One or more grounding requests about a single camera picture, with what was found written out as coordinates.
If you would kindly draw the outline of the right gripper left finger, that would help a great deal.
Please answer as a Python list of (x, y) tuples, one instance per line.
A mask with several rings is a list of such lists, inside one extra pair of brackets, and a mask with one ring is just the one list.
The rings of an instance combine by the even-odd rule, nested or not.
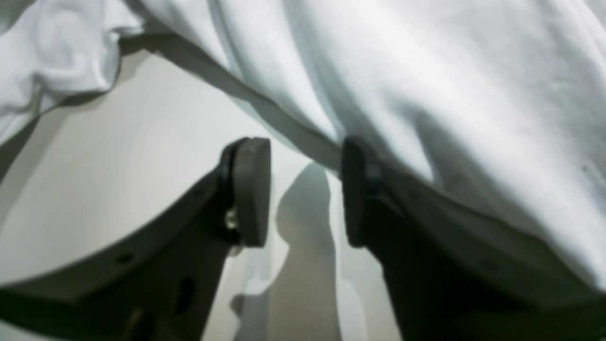
[(135, 233), (1, 289), (1, 319), (69, 341), (199, 341), (234, 246), (266, 244), (271, 144), (242, 138)]

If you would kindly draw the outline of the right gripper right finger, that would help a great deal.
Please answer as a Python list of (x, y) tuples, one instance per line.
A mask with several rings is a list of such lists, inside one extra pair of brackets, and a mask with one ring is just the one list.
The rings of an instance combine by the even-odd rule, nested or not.
[(603, 341), (605, 295), (541, 240), (384, 163), (360, 138), (340, 162), (348, 242), (379, 261), (405, 341)]

